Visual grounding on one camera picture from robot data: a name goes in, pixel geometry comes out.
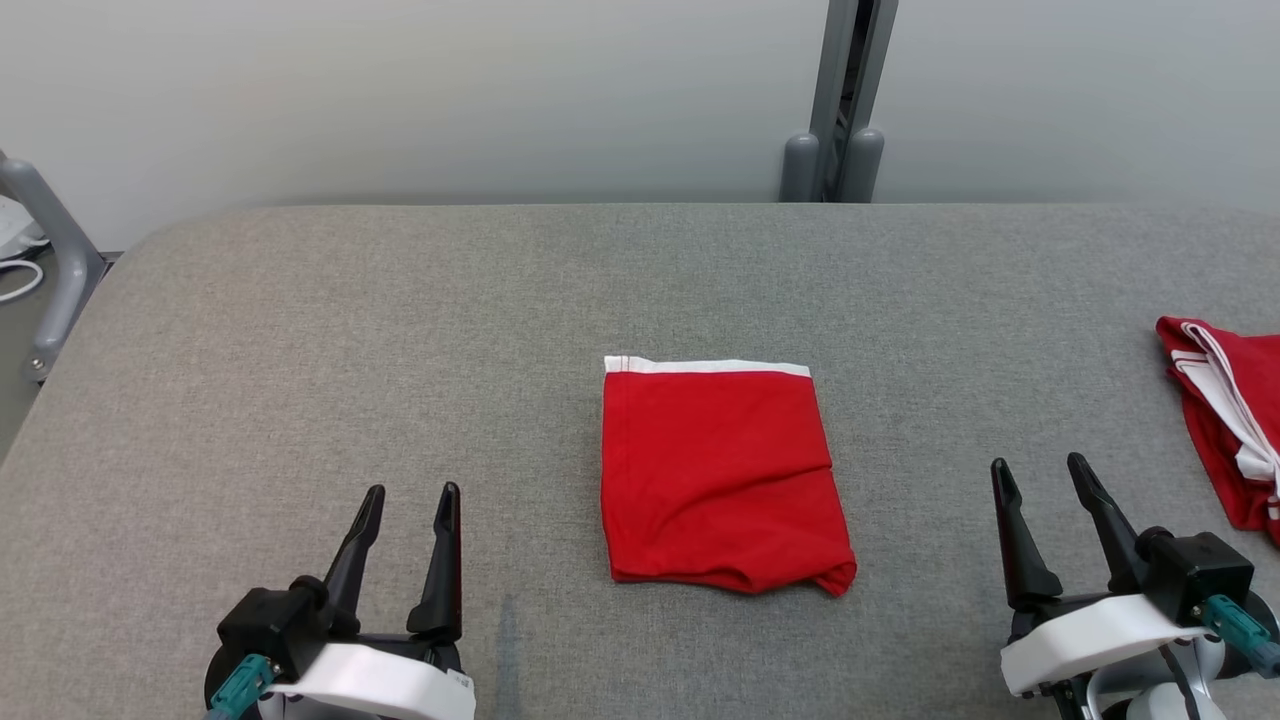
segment white wall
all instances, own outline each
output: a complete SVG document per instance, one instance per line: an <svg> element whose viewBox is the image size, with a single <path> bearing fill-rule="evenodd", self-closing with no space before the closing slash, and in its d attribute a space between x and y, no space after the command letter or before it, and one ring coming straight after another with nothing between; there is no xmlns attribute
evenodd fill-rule
<svg viewBox="0 0 1280 720"><path fill-rule="evenodd" d="M1280 213L1274 0L901 0L878 201Z"/></svg>
<svg viewBox="0 0 1280 720"><path fill-rule="evenodd" d="M0 147L104 250L283 201L777 196L827 0L9 3Z"/></svg>

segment red fabric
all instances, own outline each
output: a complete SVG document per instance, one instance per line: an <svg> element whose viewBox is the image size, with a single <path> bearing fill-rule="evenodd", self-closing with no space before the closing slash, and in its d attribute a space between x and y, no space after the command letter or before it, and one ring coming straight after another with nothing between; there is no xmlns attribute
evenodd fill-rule
<svg viewBox="0 0 1280 720"><path fill-rule="evenodd" d="M1165 351L1204 352L1204 348L1183 332L1183 323L1206 328L1217 341L1230 361L1231 375L1249 411L1262 428L1272 447L1280 442L1280 336L1240 337L1217 329L1193 318L1161 318L1156 333L1165 343ZM1179 380L1183 396L1183 416L1187 429L1199 452L1201 462L1210 482L1222 501L1226 516L1236 529L1266 530L1280 543L1280 520L1272 519L1268 507L1275 506L1276 484L1245 478L1235 462L1240 441L1217 416L1201 391L1174 368L1169 374Z"/></svg>
<svg viewBox="0 0 1280 720"><path fill-rule="evenodd" d="M600 509L617 582L838 597L858 570L806 377L608 373Z"/></svg>

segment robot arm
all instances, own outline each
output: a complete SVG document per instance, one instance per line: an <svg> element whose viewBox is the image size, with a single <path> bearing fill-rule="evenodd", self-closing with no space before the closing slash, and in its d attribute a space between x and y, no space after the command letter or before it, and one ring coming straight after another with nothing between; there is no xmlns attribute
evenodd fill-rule
<svg viewBox="0 0 1280 720"><path fill-rule="evenodd" d="M1021 515L1009 465L991 466L1014 610L1001 671L1009 691L1052 697L1066 720L1210 720L1221 717L1208 682L1280 673L1276 619L1249 591L1253 565L1212 533L1140 536L1079 454L1068 468L1093 516L1111 570L1108 592L1062 597ZM1139 692L1102 711L1098 697Z"/></svg>
<svg viewBox="0 0 1280 720"><path fill-rule="evenodd" d="M462 637L458 486L445 483L440 493L435 546L408 634L361 633L356 607L385 496L381 486L369 488L323 582L302 575L288 591L253 588L223 619L223 646L205 675L210 707L227 703L232 720L285 711L291 720L472 720L475 688L454 644ZM239 697L260 697L256 707L237 707L227 685L238 687Z"/></svg>

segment white trim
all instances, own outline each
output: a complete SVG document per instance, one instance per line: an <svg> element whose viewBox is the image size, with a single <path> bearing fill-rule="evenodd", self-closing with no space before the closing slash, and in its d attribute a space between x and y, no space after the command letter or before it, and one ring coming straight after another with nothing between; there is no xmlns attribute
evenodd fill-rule
<svg viewBox="0 0 1280 720"><path fill-rule="evenodd" d="M809 368L791 363L753 363L750 360L692 360L685 363L654 363L634 355L605 355L605 373L786 373L801 378L812 377Z"/></svg>
<svg viewBox="0 0 1280 720"><path fill-rule="evenodd" d="M1235 455L1235 465L1240 474L1253 480L1280 482L1280 452L1271 446L1270 438L1254 418L1249 404L1235 384L1231 360L1222 351L1217 338L1208 328L1196 323L1183 323L1183 334L1204 351L1204 357L1194 357L1192 352L1174 351L1174 368L1185 375L1210 406L1217 413L1222 424L1240 441L1240 451Z"/></svg>

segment folded red cloth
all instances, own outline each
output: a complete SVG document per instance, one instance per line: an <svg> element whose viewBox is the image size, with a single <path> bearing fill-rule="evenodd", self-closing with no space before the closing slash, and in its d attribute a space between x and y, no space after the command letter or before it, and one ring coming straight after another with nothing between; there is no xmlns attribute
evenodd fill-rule
<svg viewBox="0 0 1280 720"><path fill-rule="evenodd" d="M1228 519L1280 543L1280 336L1240 337L1190 318L1161 318L1156 332Z"/></svg>
<svg viewBox="0 0 1280 720"><path fill-rule="evenodd" d="M604 365L600 509L614 580L849 589L858 565L808 368Z"/></svg>

